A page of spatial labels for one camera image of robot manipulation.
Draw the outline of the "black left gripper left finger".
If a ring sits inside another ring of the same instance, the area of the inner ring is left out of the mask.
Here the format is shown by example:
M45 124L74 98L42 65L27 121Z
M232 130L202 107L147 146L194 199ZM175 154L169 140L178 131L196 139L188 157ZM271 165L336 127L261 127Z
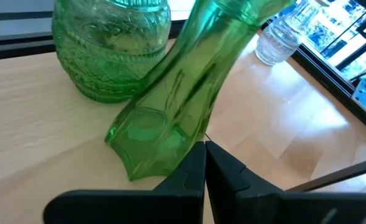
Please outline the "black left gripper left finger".
M197 142L152 190L72 190L51 200L44 223L201 223L206 147Z

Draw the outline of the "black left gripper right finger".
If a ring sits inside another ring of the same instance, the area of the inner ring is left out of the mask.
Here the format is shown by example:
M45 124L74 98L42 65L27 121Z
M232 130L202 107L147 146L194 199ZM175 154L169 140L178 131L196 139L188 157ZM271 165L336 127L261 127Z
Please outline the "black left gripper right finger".
M364 193L279 189L212 141L205 143L206 185L215 223L366 223Z

